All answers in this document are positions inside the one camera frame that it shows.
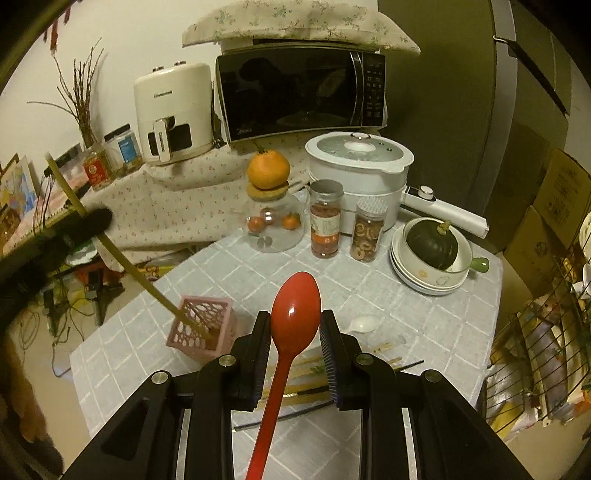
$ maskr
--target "gray checkered tablecloth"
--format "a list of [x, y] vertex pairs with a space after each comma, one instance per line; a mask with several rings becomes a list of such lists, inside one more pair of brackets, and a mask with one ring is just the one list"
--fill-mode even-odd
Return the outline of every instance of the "gray checkered tablecloth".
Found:
[[[501, 260], [476, 245], [476, 256], [488, 257], [490, 271], [470, 273], [462, 288], [444, 297], [427, 297], [402, 284], [388, 261], [388, 248], [398, 222], [380, 240], [377, 259], [364, 264], [349, 256], [350, 239], [339, 254], [320, 260], [310, 252], [308, 236], [295, 248], [263, 254], [243, 240], [242, 232], [196, 253], [156, 282], [173, 302], [182, 294], [231, 297], [240, 327], [248, 331], [259, 310], [271, 310], [280, 285], [297, 271], [311, 273], [319, 286], [322, 307], [335, 311], [341, 329], [361, 314], [382, 319], [368, 344], [400, 338], [392, 356], [419, 374], [434, 368], [473, 405], [488, 361], [501, 295]], [[71, 355], [76, 392], [90, 435], [94, 436], [152, 372], [180, 375], [200, 365], [165, 340], [172, 315], [143, 292], [93, 333]], [[286, 407], [282, 413], [298, 407]], [[235, 425], [260, 419], [261, 411], [234, 412]], [[359, 467], [360, 412], [323, 408], [278, 423], [265, 470], [266, 480], [356, 479]], [[186, 435], [187, 422], [184, 422]], [[257, 429], [233, 434], [236, 478], [243, 478]], [[411, 470], [414, 457], [410, 455]], [[182, 467], [177, 477], [182, 478]]]

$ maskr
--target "pink container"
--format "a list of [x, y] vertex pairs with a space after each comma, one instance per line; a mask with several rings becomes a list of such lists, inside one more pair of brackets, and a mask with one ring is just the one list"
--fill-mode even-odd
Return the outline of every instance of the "pink container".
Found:
[[236, 334], [232, 299], [186, 297], [178, 307], [188, 318], [208, 328], [213, 339], [206, 340], [180, 319], [174, 319], [166, 345], [203, 364], [230, 353]]

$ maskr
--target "wooden lid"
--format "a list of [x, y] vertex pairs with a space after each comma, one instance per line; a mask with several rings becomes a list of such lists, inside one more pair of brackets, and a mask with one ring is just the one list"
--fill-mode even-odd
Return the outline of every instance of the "wooden lid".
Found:
[[246, 193], [251, 199], [257, 202], [277, 200], [285, 196], [285, 194], [287, 193], [287, 189], [289, 187], [290, 184], [285, 182], [284, 184], [275, 189], [261, 190], [256, 188], [252, 183], [249, 182], [246, 185]]

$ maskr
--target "black microwave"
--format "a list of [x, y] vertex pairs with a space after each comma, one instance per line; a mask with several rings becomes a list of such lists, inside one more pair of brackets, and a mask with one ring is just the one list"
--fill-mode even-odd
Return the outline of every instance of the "black microwave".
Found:
[[386, 59], [330, 46], [273, 45], [217, 58], [229, 142], [317, 129], [383, 127]]

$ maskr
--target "red spoon handle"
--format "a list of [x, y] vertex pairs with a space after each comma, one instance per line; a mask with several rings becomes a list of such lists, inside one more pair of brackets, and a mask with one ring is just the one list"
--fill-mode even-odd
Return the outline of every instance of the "red spoon handle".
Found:
[[292, 362], [293, 358], [286, 358], [285, 356], [280, 356], [277, 362], [271, 391], [269, 392], [265, 412], [262, 415], [261, 428], [256, 436], [255, 449], [252, 452], [251, 463], [248, 465], [245, 480], [262, 479], [273, 433], [275, 432], [275, 425], [277, 424], [277, 417], [279, 416], [279, 409], [281, 408], [281, 400], [283, 400], [283, 393], [287, 384], [287, 375], [290, 372]]

